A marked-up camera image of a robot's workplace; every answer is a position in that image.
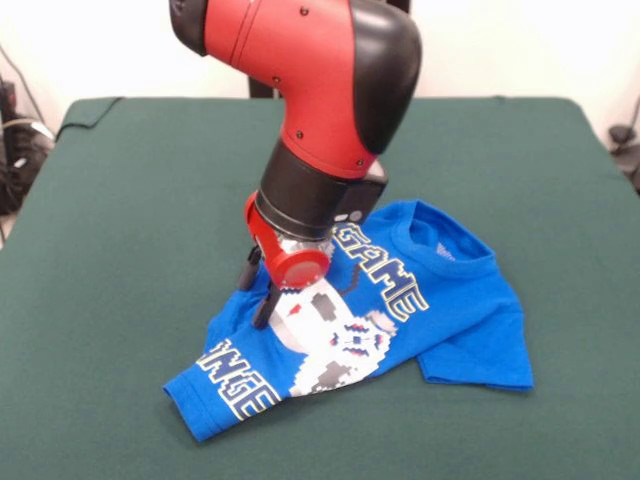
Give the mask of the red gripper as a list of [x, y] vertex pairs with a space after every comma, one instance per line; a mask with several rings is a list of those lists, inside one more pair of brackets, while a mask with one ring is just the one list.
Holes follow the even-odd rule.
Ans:
[[257, 195], [253, 192], [245, 205], [248, 231], [256, 245], [247, 256], [237, 288], [251, 289], [263, 259], [272, 281], [251, 325], [265, 329], [282, 295], [280, 289], [304, 289], [321, 280], [329, 270], [333, 247], [329, 239], [303, 241], [278, 232], [259, 213]]

